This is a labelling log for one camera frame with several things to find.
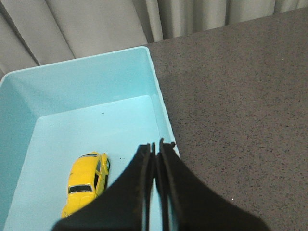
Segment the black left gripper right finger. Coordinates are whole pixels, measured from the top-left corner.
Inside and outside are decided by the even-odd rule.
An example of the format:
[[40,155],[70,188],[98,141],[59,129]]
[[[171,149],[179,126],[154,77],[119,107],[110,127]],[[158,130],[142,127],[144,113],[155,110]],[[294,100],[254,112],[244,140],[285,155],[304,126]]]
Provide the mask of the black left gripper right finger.
[[160,140],[156,184],[164,231],[267,231],[260,218],[231,204],[182,162],[175,143]]

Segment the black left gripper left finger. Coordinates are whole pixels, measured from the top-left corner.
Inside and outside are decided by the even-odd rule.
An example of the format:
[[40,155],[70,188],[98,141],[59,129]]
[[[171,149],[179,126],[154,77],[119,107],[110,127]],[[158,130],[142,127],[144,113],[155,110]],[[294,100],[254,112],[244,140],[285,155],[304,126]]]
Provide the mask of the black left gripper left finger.
[[58,221],[54,231],[147,231],[155,144],[137,148],[131,162],[97,199]]

